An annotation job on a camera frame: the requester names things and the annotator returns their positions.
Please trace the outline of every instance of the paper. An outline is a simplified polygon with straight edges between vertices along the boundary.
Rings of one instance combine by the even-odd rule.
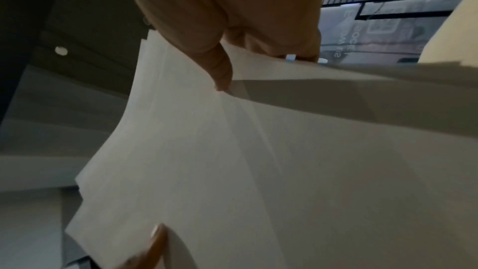
[[[226,47],[230,94],[157,34],[67,232],[104,269],[474,268],[476,89]]]

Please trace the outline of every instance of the stack of paper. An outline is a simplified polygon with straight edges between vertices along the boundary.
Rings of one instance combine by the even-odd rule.
[[[151,32],[67,232],[103,268],[476,268],[478,90],[225,46],[230,93]]]

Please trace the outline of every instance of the sheet of paper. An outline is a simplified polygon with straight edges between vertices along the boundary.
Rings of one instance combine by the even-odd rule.
[[[227,52],[230,94],[170,45],[138,66],[67,229],[101,267],[160,222],[173,269],[476,267],[476,89]]]

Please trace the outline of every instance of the beige surface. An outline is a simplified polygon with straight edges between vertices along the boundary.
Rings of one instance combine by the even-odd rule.
[[[169,269],[477,267],[477,89],[225,48],[230,95],[150,35],[67,229],[102,268],[158,222]]]
[[[463,0],[427,43],[419,63],[478,67],[478,0]]]

